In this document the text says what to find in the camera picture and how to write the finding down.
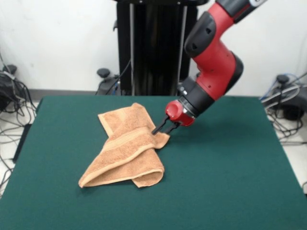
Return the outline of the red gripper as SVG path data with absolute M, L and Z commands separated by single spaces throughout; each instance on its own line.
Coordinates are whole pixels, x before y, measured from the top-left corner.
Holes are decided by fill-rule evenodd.
M 166 106 L 165 113 L 166 115 L 164 116 L 162 122 L 152 131 L 153 135 L 156 135 L 169 119 L 173 123 L 170 127 L 163 131 L 163 133 L 168 135 L 179 126 L 188 127 L 192 125 L 195 120 L 194 116 L 188 114 L 187 109 L 181 102 L 179 102 L 179 100 L 169 102 Z

